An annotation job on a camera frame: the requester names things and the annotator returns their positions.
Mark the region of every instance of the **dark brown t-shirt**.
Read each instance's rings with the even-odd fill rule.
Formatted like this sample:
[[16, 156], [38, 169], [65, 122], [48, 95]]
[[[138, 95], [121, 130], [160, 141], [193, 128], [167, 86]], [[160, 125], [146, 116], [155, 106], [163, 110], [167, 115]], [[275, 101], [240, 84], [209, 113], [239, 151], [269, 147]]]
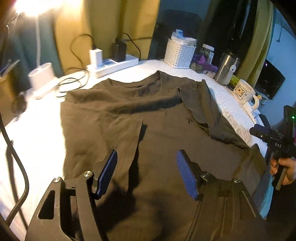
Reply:
[[184, 240], [197, 202], [176, 165], [184, 149], [216, 178], [240, 177], [252, 195], [266, 164], [220, 114], [205, 80], [157, 71], [136, 83], [107, 79], [71, 91], [61, 104], [65, 178], [102, 161], [110, 148], [118, 164], [97, 202], [110, 240]]

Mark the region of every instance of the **lamp base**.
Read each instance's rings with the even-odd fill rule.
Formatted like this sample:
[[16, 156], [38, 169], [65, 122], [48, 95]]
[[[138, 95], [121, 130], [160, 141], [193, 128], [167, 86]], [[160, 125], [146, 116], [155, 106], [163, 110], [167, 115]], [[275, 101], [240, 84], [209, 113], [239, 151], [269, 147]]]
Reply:
[[33, 96], [36, 99], [44, 97], [55, 89], [59, 79], [54, 75], [52, 63], [45, 63], [28, 74], [30, 84], [33, 88]]

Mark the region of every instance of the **wall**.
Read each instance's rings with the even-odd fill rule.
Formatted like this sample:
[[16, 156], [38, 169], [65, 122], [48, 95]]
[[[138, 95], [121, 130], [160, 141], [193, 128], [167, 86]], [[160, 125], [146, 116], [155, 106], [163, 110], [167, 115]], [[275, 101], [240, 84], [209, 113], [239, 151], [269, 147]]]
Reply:
[[269, 60], [286, 78], [273, 100], [265, 101], [265, 106], [260, 110], [266, 115], [271, 126], [279, 123], [283, 118], [283, 107], [292, 106], [296, 101], [296, 39], [281, 26], [276, 24], [270, 50], [267, 55]]
[[204, 20], [211, 0], [161, 0], [159, 15], [166, 9], [196, 13]]

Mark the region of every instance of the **metal screw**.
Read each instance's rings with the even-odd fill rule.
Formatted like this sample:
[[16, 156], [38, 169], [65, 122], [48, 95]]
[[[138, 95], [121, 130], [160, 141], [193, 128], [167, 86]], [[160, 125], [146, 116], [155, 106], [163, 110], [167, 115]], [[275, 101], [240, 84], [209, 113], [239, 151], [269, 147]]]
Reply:
[[86, 172], [83, 173], [83, 175], [84, 175], [85, 177], [89, 177], [89, 176], [92, 175], [92, 172], [91, 172], [91, 171], [86, 171]]
[[241, 182], [242, 182], [238, 177], [235, 177], [235, 178], [233, 179], [233, 181], [234, 181], [235, 183], [241, 183]]
[[58, 183], [60, 180], [61, 180], [60, 177], [55, 177], [55, 178], [53, 179], [53, 182], [54, 182], [54, 183]]
[[202, 172], [202, 177], [206, 178], [208, 177], [210, 174], [208, 172]]

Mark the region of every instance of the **bed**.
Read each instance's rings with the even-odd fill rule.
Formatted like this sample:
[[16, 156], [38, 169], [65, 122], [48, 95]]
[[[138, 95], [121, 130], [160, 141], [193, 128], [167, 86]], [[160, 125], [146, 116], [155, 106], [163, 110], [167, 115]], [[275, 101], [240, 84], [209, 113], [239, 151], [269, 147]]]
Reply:
[[[206, 80], [210, 91], [215, 98], [221, 113], [233, 126], [235, 131], [249, 145], [257, 143], [263, 156], [265, 156], [266, 144], [249, 134], [249, 129], [254, 126], [252, 120], [231, 95], [231, 91], [204, 74], [198, 74], [190, 69], [174, 69], [163, 61], [149, 60], [141, 61], [139, 65], [124, 69], [102, 78], [90, 77], [84, 88], [91, 88], [98, 82], [107, 78], [130, 83], [140, 81], [157, 70], [178, 77], [188, 77], [195, 81]], [[83, 73], [76, 72], [72, 77], [82, 76]], [[60, 123], [60, 102], [55, 92], [47, 94], [40, 100], [35, 100], [31, 91], [27, 92], [27, 110], [21, 115], [18, 121], [11, 122], [6, 126], [8, 136], [13, 140], [14, 148], [20, 157], [27, 172], [30, 189], [29, 195], [22, 206], [27, 224], [34, 214], [34, 211], [46, 191], [49, 183], [54, 177], [63, 177], [63, 163], [66, 154], [64, 137]], [[15, 205], [6, 161], [6, 143], [0, 138], [0, 212], [4, 218]], [[24, 179], [20, 169], [14, 161], [14, 176], [18, 196], [24, 190]], [[271, 195], [267, 196], [266, 207], [269, 208]], [[20, 240], [25, 239], [26, 229], [19, 214], [13, 220], [10, 228]]]

